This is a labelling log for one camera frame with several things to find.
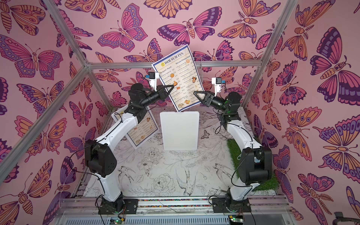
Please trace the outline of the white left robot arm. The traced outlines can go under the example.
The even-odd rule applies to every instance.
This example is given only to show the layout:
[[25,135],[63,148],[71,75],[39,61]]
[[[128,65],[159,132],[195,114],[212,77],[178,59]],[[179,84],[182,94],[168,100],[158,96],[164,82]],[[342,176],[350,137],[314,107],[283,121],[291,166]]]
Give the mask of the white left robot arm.
[[144,88],[141,83],[132,85],[128,91],[129,104],[120,119],[103,135],[86,141],[85,165],[96,175],[104,192],[99,212],[104,210],[119,214],[125,211],[122,190],[114,173],[117,159],[113,152],[123,137],[144,119],[148,106],[159,100],[166,100],[173,89],[173,85],[159,85],[156,91]]

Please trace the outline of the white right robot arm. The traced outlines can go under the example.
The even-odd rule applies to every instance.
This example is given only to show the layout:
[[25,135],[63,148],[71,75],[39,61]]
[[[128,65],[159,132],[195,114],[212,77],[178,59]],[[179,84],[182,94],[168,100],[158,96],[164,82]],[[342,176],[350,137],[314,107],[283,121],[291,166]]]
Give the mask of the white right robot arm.
[[218,111],[220,128],[224,128],[241,150],[239,165],[231,176],[232,186],[225,195],[230,212],[251,212],[248,194],[260,184],[272,178],[272,151],[260,144],[244,127],[238,114],[242,96],[231,92],[226,98],[210,91],[195,91],[199,101]]

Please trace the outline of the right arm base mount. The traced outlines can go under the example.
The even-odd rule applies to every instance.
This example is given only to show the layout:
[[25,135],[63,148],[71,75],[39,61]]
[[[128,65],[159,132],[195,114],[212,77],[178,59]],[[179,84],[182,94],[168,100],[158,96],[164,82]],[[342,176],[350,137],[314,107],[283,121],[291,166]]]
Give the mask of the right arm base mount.
[[224,197],[212,197],[209,202],[214,213],[252,212],[248,199],[235,201]]

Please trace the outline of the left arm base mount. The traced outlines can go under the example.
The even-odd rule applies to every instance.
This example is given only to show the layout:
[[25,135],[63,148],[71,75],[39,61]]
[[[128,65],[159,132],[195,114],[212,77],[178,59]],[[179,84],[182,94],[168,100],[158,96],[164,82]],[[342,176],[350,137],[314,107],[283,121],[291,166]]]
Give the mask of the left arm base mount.
[[98,209],[99,215],[118,215],[136,214],[138,208],[138,199],[120,199],[110,202],[102,198],[101,205]]

